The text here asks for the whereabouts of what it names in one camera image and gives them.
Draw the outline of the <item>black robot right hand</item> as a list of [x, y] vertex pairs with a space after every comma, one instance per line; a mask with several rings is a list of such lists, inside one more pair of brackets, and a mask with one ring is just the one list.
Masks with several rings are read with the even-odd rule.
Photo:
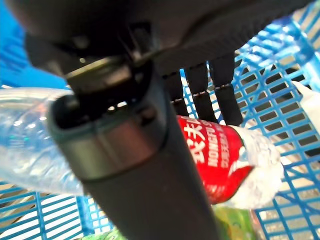
[[226, 123], [243, 118], [235, 50], [306, 0], [8, 0], [33, 66], [73, 91], [48, 128], [74, 174], [131, 240], [211, 240], [218, 226], [173, 104], [179, 70], [196, 93], [213, 69]]

